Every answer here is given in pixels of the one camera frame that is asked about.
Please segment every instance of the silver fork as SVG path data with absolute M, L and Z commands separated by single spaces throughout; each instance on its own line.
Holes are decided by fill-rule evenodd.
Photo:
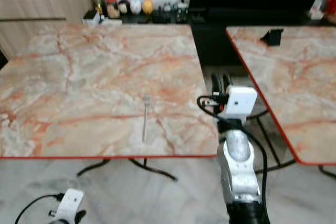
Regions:
M 145 104 L 145 113 L 143 120 L 143 130 L 142 130 L 142 142 L 145 143 L 147 138 L 147 116 L 148 116 L 148 107 L 149 107 L 150 97 L 148 95 L 144 95 L 143 103 Z

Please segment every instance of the table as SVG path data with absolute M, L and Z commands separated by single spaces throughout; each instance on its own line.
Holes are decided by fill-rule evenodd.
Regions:
M 204 93 L 188 26 L 49 26 L 0 71 L 1 157 L 216 156 Z
M 271 28 L 226 32 L 295 159 L 335 165 L 336 28 L 285 27 L 268 47 L 260 38 Z

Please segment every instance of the jar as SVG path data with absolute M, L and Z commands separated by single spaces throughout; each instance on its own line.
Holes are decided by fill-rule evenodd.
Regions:
M 105 0 L 105 1 L 109 18 L 119 18 L 120 12 L 118 7 L 118 0 Z

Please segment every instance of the red table edge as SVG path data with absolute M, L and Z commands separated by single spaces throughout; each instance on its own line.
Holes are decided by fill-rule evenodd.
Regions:
M 279 130 L 279 132 L 280 132 L 280 134 L 281 134 L 281 136 L 282 136 L 282 138 L 285 140 L 285 142 L 287 142 L 287 146 L 289 147 L 289 149 L 290 149 L 290 151 L 291 151 L 291 153 L 292 153 L 294 159 L 296 160 L 296 162 L 298 162 L 298 163 L 301 164 L 301 165 L 307 165 L 307 166 L 317 166 L 317 165 L 330 165 L 330 166 L 334 166 L 334 165 L 336 165 L 336 163 L 307 163 L 307 162 L 305 162 L 305 161 L 302 161 L 302 160 L 299 158 L 299 156 L 298 156 L 298 155 L 296 154 L 296 152 L 295 152 L 294 147 L 291 145 L 291 143 L 290 143 L 290 141 L 288 140 L 288 138 L 287 138 L 285 132 L 283 131 L 283 129 L 282 129 L 280 123 L 278 122 L 277 118 L 275 117 L 275 115 L 274 115 L 274 113 L 273 113 L 271 107 L 269 106 L 269 104 L 268 104 L 266 98 L 264 97 L 263 93 L 262 93 L 261 90 L 259 89 L 259 86 L 257 85 L 257 82 L 255 81 L 255 79 L 254 79 L 252 73 L 250 72 L 250 70 L 248 69 L 247 65 L 245 64 L 245 62 L 244 62 L 242 56 L 240 55 L 240 52 L 239 52 L 238 48 L 236 47 L 235 43 L 233 42 L 233 39 L 232 39 L 231 35 L 228 33 L 227 29 L 225 29 L 225 33 L 226 33 L 228 39 L 230 40 L 231 45 L 233 46 L 233 48 L 235 49 L 236 53 L 238 54 L 238 57 L 239 57 L 240 61 L 241 61 L 242 64 L 244 65 L 245 70 L 248 72 L 248 74 L 249 74 L 249 76 L 250 76 L 250 78 L 251 78 L 251 80 L 252 80 L 252 82 L 253 82 L 255 88 L 256 88 L 257 91 L 258 91 L 258 94 L 261 96 L 261 98 L 262 98 L 262 100 L 263 100 L 263 102 L 264 102 L 264 104 L 265 104 L 267 110 L 269 111 L 269 113 L 270 113 L 270 115 L 271 115 L 273 121 L 275 122 L 275 124 L 276 124 L 276 126 L 277 126 L 277 128 L 278 128 L 278 130 Z
M 0 160 L 6 159 L 134 159 L 134 158 L 214 158 L 217 157 L 217 154 L 209 154 L 209 155 L 137 155 L 137 156 L 33 156 L 33 157 L 0 157 Z

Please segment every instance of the toy ball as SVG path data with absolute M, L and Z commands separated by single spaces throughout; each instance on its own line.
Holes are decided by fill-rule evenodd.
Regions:
M 119 1 L 119 11 L 121 14 L 127 14 L 131 11 L 131 4 L 128 0 Z
M 141 1 L 140 0 L 132 0 L 131 1 L 131 12 L 133 14 L 141 13 Z
M 154 3 L 152 0 L 142 1 L 142 10 L 145 14 L 151 14 L 154 11 Z

